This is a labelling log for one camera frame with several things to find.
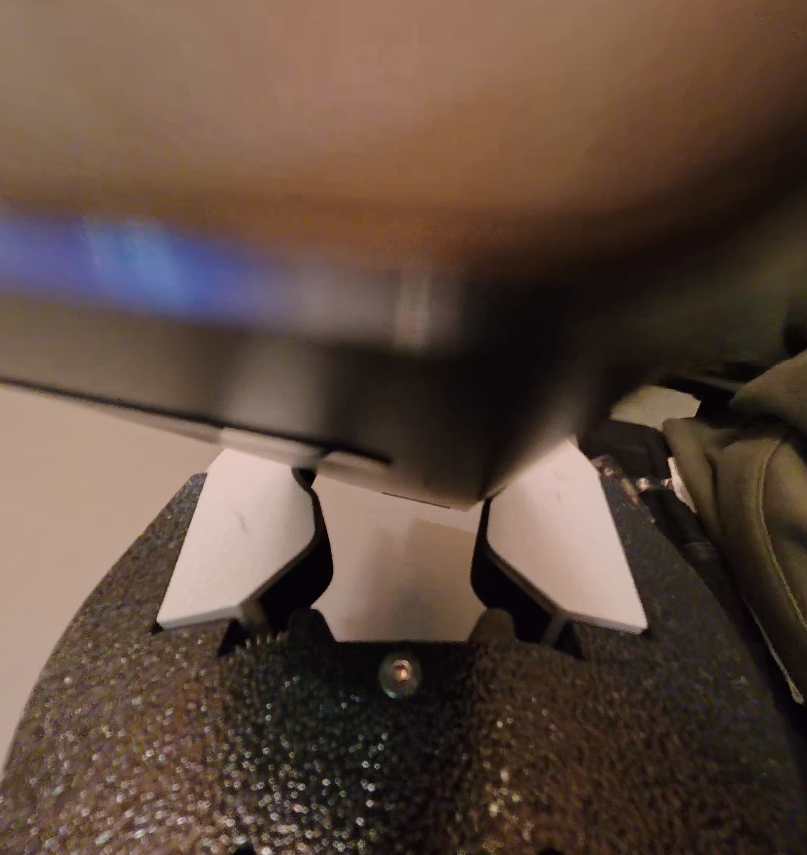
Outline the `dark olive jacket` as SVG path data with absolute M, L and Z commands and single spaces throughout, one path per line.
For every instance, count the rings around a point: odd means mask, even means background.
M 700 522 L 807 707 L 807 349 L 745 385 L 732 420 L 669 419 Z

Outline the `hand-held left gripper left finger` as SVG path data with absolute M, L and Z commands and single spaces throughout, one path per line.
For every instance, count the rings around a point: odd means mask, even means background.
M 314 472 L 235 450 L 208 467 L 156 622 L 283 628 L 333 577 Z

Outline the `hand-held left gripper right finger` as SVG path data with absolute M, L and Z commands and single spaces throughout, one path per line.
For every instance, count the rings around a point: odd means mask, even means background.
M 575 623 L 648 628 L 599 472 L 573 441 L 484 502 L 471 583 L 524 642 L 558 642 Z

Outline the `black USB hub blue ports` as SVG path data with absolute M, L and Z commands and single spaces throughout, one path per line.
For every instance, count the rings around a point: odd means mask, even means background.
M 644 381 L 566 288 L 0 211 L 0 386 L 467 508 Z

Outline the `grey desk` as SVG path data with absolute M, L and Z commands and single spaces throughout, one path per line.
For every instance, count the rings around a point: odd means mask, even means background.
M 0 387 L 0 772 L 29 692 L 80 604 L 218 452 Z

